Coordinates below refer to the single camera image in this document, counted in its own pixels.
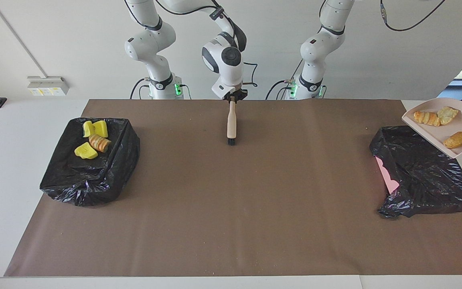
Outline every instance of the wooden handle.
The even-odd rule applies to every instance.
[[[236,138],[236,102],[229,103],[229,115],[227,115],[227,138]]]

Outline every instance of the white wall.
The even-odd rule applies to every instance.
[[[249,38],[244,58],[260,64],[250,99],[262,99],[271,84],[290,77],[299,47],[319,28],[321,0],[219,0]],[[407,27],[439,1],[386,0],[389,21]],[[69,98],[126,98],[146,75],[123,43],[141,29],[123,0],[0,0],[0,10],[48,75],[69,83]],[[214,98],[216,75],[201,61],[201,47],[219,31],[207,15],[173,16],[178,40],[161,54],[190,85],[194,98]],[[462,1],[447,1],[413,31],[385,28],[378,0],[358,1],[346,26],[347,40],[328,57],[327,97],[429,99],[462,69]],[[250,67],[244,79],[249,80]],[[0,19],[0,95],[27,97],[26,77],[38,69]]]

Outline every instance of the bin lined with black bag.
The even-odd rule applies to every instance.
[[[370,143],[399,187],[378,212],[399,215],[462,212],[462,168],[409,126],[381,128]]]
[[[88,141],[83,137],[85,121],[106,121],[106,153],[95,159],[81,159],[75,148]],[[60,137],[40,189],[52,199],[76,206],[94,206],[119,197],[130,179],[140,155],[140,139],[128,119],[76,118],[67,123]]]

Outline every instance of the white table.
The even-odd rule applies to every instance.
[[[66,123],[72,118],[79,117],[86,103],[86,100],[61,99],[9,100],[0,109],[0,289],[462,288],[462,276],[2,278],[42,196],[39,183],[57,141]],[[418,103],[404,101],[406,108]],[[458,160],[462,166],[462,155]]]

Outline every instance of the brown table mat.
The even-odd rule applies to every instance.
[[[90,100],[141,157],[99,208],[43,196],[5,276],[462,275],[462,214],[384,219],[369,143],[390,100]]]

